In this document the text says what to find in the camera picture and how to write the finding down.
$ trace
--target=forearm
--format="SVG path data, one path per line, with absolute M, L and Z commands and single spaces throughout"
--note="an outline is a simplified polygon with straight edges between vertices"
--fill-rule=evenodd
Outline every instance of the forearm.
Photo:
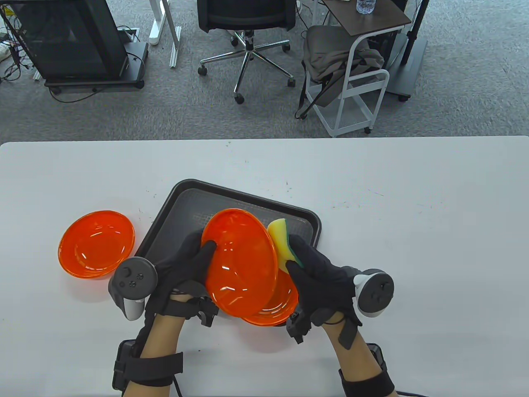
M 336 313 L 328 322 L 339 321 L 343 317 L 342 313 Z M 371 354 L 369 347 L 360 335 L 357 333 L 351 349 L 345 349 L 338 342 L 338 337 L 344 326 L 344 322 L 336 325 L 326 325 L 322 327 L 327 332 L 329 340 L 334 347 L 338 362 L 342 369 L 343 377 L 348 382 L 359 382 L 371 379 L 382 372 L 377 361 Z M 397 397 L 397 393 L 393 391 L 388 397 Z
M 184 321 L 182 317 L 157 314 L 140 357 L 155 358 L 176 353 Z M 129 382 L 123 397 L 168 397 L 170 388 L 171 386 L 153 387 Z

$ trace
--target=plastic bottle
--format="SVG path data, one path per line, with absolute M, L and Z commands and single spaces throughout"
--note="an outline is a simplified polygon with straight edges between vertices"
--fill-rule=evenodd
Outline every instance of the plastic bottle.
M 371 14 L 377 0 L 357 0 L 357 11 L 360 14 Z

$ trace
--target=chair wheel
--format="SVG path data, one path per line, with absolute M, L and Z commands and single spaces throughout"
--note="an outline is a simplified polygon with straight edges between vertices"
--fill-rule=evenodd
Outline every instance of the chair wheel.
M 237 102 L 237 105 L 242 104 L 244 102 L 244 96 L 242 96 L 241 94 L 236 94 L 235 101 Z

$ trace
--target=chair base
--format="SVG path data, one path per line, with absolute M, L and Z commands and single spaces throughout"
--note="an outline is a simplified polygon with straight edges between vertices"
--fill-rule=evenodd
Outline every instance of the chair base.
M 260 51 L 268 50 L 269 48 L 279 47 L 283 49 L 283 52 L 287 52 L 290 50 L 290 41 L 289 40 L 281 40 L 277 41 L 275 43 L 268 43 L 268 44 L 260 44 L 258 46 L 253 45 L 253 30 L 246 30 L 243 32 L 234 32 L 234 37 L 238 40 L 239 43 L 241 43 L 244 46 L 244 49 L 239 51 L 231 51 L 227 52 L 221 55 L 217 55 L 215 57 L 205 58 L 200 61 L 200 66 L 198 68 L 198 74 L 201 76 L 205 76 L 207 74 L 207 68 L 206 64 L 210 64 L 211 62 L 217 62 L 224 59 L 231 59 L 231 58 L 239 58 L 244 57 L 242 61 L 241 70 L 239 71 L 239 78 L 237 79 L 237 83 L 235 84 L 235 88 L 233 89 L 233 97 L 235 98 L 235 101 L 238 104 L 242 104 L 244 102 L 244 97 L 239 93 L 239 88 L 241 87 L 242 78 L 244 77 L 244 72 L 246 71 L 246 67 L 248 66 L 248 61 L 253 60 L 254 58 L 260 59 L 265 64 L 270 65 L 275 70 L 280 71 L 285 76 L 288 77 L 288 83 L 287 85 L 289 87 L 295 87 L 296 81 L 294 80 L 294 76 L 290 74 L 288 71 L 284 70 L 282 67 L 280 67 L 275 62 L 271 61 L 264 55 L 260 53 Z

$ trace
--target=chair backrest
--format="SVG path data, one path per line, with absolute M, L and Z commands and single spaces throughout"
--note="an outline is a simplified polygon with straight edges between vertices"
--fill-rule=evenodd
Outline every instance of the chair backrest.
M 210 29 L 257 30 L 296 24 L 296 0 L 197 0 L 198 25 Z

